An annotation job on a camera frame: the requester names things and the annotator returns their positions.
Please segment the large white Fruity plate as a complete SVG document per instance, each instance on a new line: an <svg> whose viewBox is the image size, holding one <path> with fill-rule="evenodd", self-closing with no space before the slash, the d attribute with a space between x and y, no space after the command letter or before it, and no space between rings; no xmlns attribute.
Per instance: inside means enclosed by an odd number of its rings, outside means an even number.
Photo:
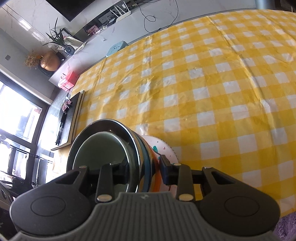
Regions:
<svg viewBox="0 0 296 241"><path fill-rule="evenodd" d="M169 160L171 164L178 163L178 158L173 149L163 140L157 137L153 136L142 136L143 139L151 146L152 149L154 149L157 153L165 155L166 158ZM160 171L156 174L156 176L160 180L160 185L157 187L157 189L154 189L158 192L166 192L169 191L172 193L173 196L176 195L177 186L176 185L170 185L167 186L163 183Z"/></svg>

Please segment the blue steel bowl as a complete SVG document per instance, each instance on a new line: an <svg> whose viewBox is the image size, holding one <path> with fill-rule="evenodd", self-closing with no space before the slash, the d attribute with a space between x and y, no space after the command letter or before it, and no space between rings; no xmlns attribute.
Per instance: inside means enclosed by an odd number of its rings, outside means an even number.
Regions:
<svg viewBox="0 0 296 241"><path fill-rule="evenodd" d="M140 160L140 188L139 192L150 192L152 188L152 154L149 144L145 139L132 131L134 139L137 140L137 151Z"/></svg>

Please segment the green ceramic bowl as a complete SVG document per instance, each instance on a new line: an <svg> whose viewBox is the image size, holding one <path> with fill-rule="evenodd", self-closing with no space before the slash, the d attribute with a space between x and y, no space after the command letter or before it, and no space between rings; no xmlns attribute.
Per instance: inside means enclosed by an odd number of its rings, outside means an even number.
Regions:
<svg viewBox="0 0 296 241"><path fill-rule="evenodd" d="M132 160L132 149L126 141L111 132L98 132L78 149L73 168L87 166L90 171L95 171L105 164L122 164L127 168Z"/></svg>

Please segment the black notebook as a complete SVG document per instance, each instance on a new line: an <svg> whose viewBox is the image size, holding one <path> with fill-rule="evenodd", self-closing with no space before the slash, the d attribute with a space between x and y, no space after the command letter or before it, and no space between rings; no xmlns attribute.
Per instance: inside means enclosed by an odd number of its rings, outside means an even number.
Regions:
<svg viewBox="0 0 296 241"><path fill-rule="evenodd" d="M79 114L81 111L84 96L84 90L78 92L73 97L69 98L72 101L71 107L65 113L61 109L61 118L57 138L55 141L55 146L51 149L51 151L56 151L58 149L66 147L72 144L72 142L74 141L74 135L77 129Z"/></svg>

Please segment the pink tissue packet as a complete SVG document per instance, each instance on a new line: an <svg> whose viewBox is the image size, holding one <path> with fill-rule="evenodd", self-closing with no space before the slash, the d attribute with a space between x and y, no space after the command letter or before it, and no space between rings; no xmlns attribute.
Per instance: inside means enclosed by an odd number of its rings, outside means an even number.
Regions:
<svg viewBox="0 0 296 241"><path fill-rule="evenodd" d="M72 101L66 97L64 100L63 100L63 103L62 103L62 106L61 106L61 109L62 111L65 113L72 105Z"/></svg>

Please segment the yellow checked tablecloth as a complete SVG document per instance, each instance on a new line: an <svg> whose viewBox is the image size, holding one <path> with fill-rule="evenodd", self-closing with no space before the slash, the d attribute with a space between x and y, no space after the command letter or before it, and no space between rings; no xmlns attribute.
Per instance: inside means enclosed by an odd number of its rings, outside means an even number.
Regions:
<svg viewBox="0 0 296 241"><path fill-rule="evenodd" d="M234 11L141 39L83 73L78 131L102 118L295 211L295 13Z"/></svg>

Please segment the pink storage box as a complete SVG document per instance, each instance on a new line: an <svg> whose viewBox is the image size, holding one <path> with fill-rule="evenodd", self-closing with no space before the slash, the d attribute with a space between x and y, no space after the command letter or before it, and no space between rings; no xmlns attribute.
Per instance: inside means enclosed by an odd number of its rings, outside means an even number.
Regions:
<svg viewBox="0 0 296 241"><path fill-rule="evenodd" d="M68 71L67 74L63 74L58 87L62 90L68 91L73 88L78 80L79 76L72 70Z"/></svg>

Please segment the blue plastic stool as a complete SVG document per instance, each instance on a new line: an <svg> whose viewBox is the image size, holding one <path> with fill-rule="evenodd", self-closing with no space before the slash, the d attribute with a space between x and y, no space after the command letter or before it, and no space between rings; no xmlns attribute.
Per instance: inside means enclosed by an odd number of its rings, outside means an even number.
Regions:
<svg viewBox="0 0 296 241"><path fill-rule="evenodd" d="M126 46L128 46L128 43L126 43L125 41L120 41L116 44L114 44L113 46L110 47L110 49L108 50L106 57L109 57L110 55L117 53L118 51L122 50L123 48L125 48Z"/></svg>

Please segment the white marble tv console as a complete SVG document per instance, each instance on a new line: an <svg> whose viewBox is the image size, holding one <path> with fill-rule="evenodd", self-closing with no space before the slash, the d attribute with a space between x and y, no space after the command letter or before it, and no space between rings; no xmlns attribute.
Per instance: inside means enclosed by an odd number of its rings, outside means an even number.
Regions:
<svg viewBox="0 0 296 241"><path fill-rule="evenodd" d="M254 1L156 1L143 4L131 15L91 37L82 50L67 58L49 81L57 85L63 74L83 73L103 59L114 44L131 44L156 30L220 12L255 9Z"/></svg>

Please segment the purple fluffy rug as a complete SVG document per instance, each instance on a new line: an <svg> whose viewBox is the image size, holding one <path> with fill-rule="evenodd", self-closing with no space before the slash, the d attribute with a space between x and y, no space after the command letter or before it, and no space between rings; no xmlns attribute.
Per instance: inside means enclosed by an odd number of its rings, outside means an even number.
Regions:
<svg viewBox="0 0 296 241"><path fill-rule="evenodd" d="M290 213L282 217L277 223L274 232L281 240L295 240L296 236L296 213Z"/></svg>

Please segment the gold acorn vase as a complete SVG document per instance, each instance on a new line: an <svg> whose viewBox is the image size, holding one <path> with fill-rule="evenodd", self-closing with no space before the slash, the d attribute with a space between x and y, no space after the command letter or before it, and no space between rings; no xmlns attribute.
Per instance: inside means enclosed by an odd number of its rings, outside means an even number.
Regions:
<svg viewBox="0 0 296 241"><path fill-rule="evenodd" d="M25 58L24 64L29 68L40 65L41 68L54 72L60 67L61 60L53 51L48 51L43 55L32 51Z"/></svg>

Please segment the pink photo card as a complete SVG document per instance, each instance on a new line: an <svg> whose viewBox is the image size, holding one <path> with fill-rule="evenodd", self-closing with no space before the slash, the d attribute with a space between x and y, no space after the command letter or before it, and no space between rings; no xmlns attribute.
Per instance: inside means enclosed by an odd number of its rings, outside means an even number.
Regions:
<svg viewBox="0 0 296 241"><path fill-rule="evenodd" d="M95 35L99 31L99 27L97 25L93 25L91 27L87 27L86 33L88 36Z"/></svg>

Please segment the blue glass vase plant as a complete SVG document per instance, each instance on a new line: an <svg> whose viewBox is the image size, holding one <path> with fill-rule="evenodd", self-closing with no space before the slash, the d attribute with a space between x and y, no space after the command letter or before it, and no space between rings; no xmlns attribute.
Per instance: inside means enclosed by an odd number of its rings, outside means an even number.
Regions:
<svg viewBox="0 0 296 241"><path fill-rule="evenodd" d="M63 48L64 52L68 56L73 56L74 53L75 53L75 49L74 49L73 46L65 43L64 36L63 36L63 33L62 33L62 29L57 31L57 23L58 23L58 18L56 18L55 25L54 25L53 28L51 28L50 25L49 25L50 33L46 33L46 34L47 34L47 36L49 37L49 39L51 41L44 44L44 45L48 45L48 44L58 45L58 46Z"/></svg>

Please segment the white wifi router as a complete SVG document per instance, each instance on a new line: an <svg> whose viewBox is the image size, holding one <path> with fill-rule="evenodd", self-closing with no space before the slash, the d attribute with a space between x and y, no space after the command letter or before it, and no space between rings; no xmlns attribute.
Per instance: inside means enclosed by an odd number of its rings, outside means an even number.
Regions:
<svg viewBox="0 0 296 241"><path fill-rule="evenodd" d="M123 20L132 13L131 8L128 6L126 1L119 1L110 7L109 11L115 16L116 22Z"/></svg>

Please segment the grey trash can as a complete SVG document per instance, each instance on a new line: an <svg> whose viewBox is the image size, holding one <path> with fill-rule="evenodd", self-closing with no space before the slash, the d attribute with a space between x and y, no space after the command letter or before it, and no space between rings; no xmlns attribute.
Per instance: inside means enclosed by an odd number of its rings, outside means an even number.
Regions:
<svg viewBox="0 0 296 241"><path fill-rule="evenodd" d="M257 9L275 9L275 0L255 0Z"/></svg>

